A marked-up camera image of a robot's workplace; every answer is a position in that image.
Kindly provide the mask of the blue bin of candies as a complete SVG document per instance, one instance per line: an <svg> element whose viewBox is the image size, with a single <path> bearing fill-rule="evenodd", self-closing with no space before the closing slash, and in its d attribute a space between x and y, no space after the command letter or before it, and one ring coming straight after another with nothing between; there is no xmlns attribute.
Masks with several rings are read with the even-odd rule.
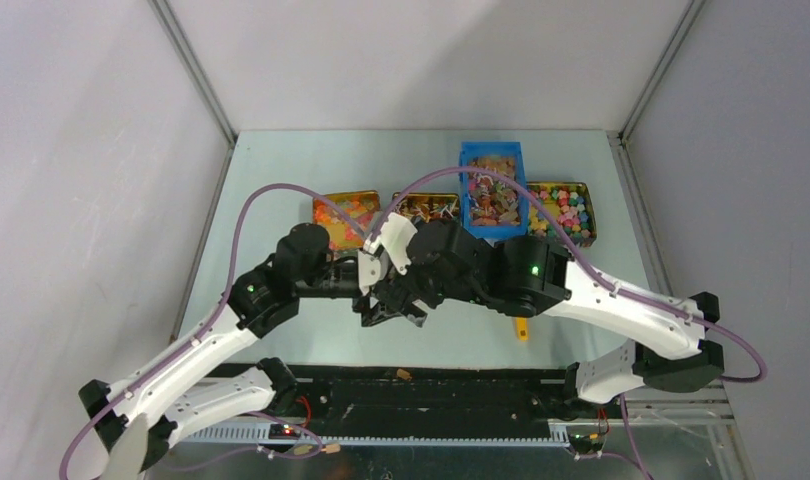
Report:
<svg viewBox="0 0 810 480"><path fill-rule="evenodd" d="M464 142L459 164L490 170L525 184L522 147L518 142ZM477 238L500 241L527 231L528 200L514 187L490 175L462 173L461 219L465 229Z"/></svg>

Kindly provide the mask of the orange plastic scoop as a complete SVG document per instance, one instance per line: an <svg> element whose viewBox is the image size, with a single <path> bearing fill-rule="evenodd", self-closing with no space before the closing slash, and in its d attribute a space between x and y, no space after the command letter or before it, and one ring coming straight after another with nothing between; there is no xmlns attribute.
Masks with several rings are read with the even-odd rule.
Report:
<svg viewBox="0 0 810 480"><path fill-rule="evenodd" d="M517 317L514 319L516 338L521 342L527 342L529 336L528 319L524 317Z"/></svg>

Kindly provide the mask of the tin of lollipops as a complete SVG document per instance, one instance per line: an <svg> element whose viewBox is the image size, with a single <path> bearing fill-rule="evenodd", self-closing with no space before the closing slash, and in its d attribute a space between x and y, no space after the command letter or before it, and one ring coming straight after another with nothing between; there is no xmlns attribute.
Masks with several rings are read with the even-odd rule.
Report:
<svg viewBox="0 0 810 480"><path fill-rule="evenodd" d="M396 192L392 195L391 203L395 206L395 213L424 222L443 219L459 221L461 216L460 198L454 193L412 192L403 195Z"/></svg>

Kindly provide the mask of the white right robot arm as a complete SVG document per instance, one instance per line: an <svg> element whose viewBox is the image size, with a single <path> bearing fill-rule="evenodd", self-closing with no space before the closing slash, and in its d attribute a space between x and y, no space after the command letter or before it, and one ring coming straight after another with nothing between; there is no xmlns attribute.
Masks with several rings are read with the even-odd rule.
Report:
<svg viewBox="0 0 810 480"><path fill-rule="evenodd" d="M442 220L418 226L405 252L404 277L429 307L457 300L509 317L576 320L625 337L601 357L568 367L562 402L574 417L587 418L639 387L691 393L724 373L723 348L701 324L704 309L718 306L713 295L678 300L609 275L592 278L551 239L490 244Z"/></svg>

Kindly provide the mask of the tin of colourful cube candies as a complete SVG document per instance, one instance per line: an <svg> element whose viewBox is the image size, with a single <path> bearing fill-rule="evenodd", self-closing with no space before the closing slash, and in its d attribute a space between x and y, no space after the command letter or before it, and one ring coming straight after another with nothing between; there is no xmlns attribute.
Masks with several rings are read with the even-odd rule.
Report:
<svg viewBox="0 0 810 480"><path fill-rule="evenodd" d="M527 188L559 227L580 248L598 238L595 213L588 186L582 182L528 182Z"/></svg>

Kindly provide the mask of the tin of gummy candies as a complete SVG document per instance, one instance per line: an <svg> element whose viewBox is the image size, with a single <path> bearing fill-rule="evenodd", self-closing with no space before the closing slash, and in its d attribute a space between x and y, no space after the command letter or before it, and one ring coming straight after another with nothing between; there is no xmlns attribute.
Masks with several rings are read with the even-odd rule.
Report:
<svg viewBox="0 0 810 480"><path fill-rule="evenodd" d="M330 205L322 200L312 202L312 217L315 224L328 232L329 247L335 254L345 254L360 249L365 235L371 230L374 217L381 211L380 196L376 190L327 194L326 198L336 205L351 221L346 221Z"/></svg>

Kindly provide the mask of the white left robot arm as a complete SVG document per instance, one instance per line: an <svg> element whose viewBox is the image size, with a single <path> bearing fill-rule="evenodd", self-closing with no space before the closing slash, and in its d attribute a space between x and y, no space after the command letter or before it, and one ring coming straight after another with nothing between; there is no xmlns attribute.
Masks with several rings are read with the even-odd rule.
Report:
<svg viewBox="0 0 810 480"><path fill-rule="evenodd" d="M303 223L282 237L274 252L238 279L218 305L185 336L128 377L92 380L79 398L108 452L122 440L136 449L127 466L151 468L180 440L231 416L266 409L285 416L297 403L292 375L266 358L231 383L185 395L207 373L297 316L303 298L349 299L364 327L392 318L423 322L426 314L403 282L411 270L407 248L417 227L395 214L352 257L336 259L320 225Z"/></svg>

